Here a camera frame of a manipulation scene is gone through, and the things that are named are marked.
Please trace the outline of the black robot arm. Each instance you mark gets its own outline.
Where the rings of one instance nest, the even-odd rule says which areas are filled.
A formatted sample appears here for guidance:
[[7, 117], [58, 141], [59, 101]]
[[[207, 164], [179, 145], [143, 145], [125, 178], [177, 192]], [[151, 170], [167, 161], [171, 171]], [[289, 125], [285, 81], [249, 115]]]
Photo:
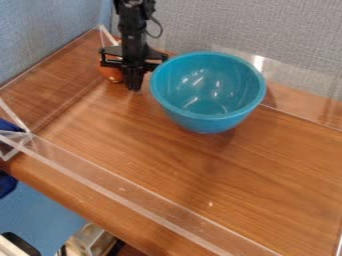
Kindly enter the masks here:
[[123, 82], [133, 91], [139, 91], [145, 75], [165, 62], [169, 55], [153, 49], [147, 43], [151, 36], [147, 31], [147, 21], [151, 20], [163, 28], [154, 18], [157, 0], [113, 0], [119, 15], [118, 29], [122, 35], [122, 45], [107, 46], [99, 50], [101, 65], [117, 68], [123, 74]]

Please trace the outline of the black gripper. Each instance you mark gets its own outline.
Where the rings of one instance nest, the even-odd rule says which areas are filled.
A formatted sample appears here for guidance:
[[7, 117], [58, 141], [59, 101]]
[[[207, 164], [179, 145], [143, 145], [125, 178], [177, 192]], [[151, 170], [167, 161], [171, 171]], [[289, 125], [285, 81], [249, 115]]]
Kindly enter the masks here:
[[149, 45], [138, 48], [107, 46], [99, 50], [99, 53], [101, 65], [123, 69], [127, 88], [135, 91], [142, 88], [145, 72], [154, 71], [158, 65], [169, 60], [169, 55]]

